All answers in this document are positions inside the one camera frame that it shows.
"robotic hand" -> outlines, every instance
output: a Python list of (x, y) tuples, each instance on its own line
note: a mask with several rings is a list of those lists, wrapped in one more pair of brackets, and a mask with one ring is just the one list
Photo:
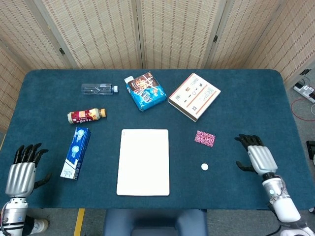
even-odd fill
[(270, 198), (270, 209), (276, 215), (280, 226), (289, 228), (282, 231), (281, 236), (315, 236), (307, 223), (301, 219), (300, 213), (288, 194), (285, 182), (281, 176), (275, 174), (278, 166), (270, 150), (264, 146), (261, 139), (256, 135), (245, 134), (240, 134), (235, 139), (242, 143), (252, 163), (245, 167), (237, 161), (236, 165), (242, 171), (254, 172), (262, 176), (262, 186)]
[(36, 153), (41, 144), (29, 145), (24, 149), (20, 146), (10, 167), (5, 193), (11, 198), (1, 211), (0, 236), (21, 236), (28, 208), (26, 197), (34, 189), (47, 183), (51, 177), (48, 174), (43, 180), (35, 181), (36, 168), (42, 154), (48, 152), (42, 149)]

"blue felt surface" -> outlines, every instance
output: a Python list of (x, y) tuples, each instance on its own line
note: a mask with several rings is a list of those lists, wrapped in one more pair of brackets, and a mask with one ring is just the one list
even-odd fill
[[(42, 142), (36, 174), (51, 181), (28, 197), (30, 207), (266, 209), (261, 177), (240, 171), (235, 161), (249, 164), (240, 133), (256, 134), (272, 152), (278, 174), (299, 209), (314, 204), (314, 184), (290, 112), (283, 81), (273, 70), (151, 70), (169, 96), (192, 72), (221, 90), (197, 122), (167, 102), (141, 112), (125, 89), (124, 78), (147, 70), (35, 70), (22, 85), (0, 153), (0, 199), (9, 167), (21, 144)], [(113, 83), (119, 94), (82, 95), (82, 83)], [(77, 181), (59, 177), (76, 125), (67, 113), (106, 108), (107, 118), (83, 123), (91, 130)], [(170, 195), (117, 196), (117, 170), (122, 129), (168, 129)], [(194, 142), (197, 130), (216, 135), (213, 148)], [(209, 170), (202, 171), (201, 164)]]

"chair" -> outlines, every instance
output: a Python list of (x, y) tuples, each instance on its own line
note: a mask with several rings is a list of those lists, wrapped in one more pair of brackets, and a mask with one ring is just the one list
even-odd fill
[(199, 209), (109, 209), (106, 211), (104, 236), (208, 236), (207, 211)]

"bottle label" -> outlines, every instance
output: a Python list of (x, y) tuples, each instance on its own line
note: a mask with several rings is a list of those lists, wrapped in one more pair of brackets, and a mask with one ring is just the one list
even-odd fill
[(71, 119), (73, 123), (83, 123), (86, 121), (97, 120), (97, 116), (94, 109), (71, 112)]

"red cable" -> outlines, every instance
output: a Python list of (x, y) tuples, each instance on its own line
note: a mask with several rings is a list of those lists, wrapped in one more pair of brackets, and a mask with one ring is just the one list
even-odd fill
[(293, 104), (296, 103), (297, 101), (303, 101), (305, 99), (308, 99), (310, 97), (304, 97), (304, 98), (299, 98), (299, 99), (296, 99), (294, 100), (292, 103), (291, 103), (291, 111), (292, 111), (292, 114), (294, 114), (294, 116), (298, 117), (299, 119), (303, 120), (303, 121), (315, 121), (315, 119), (304, 119), (302, 117), (299, 117), (297, 114), (295, 114), (295, 112), (293, 111)]

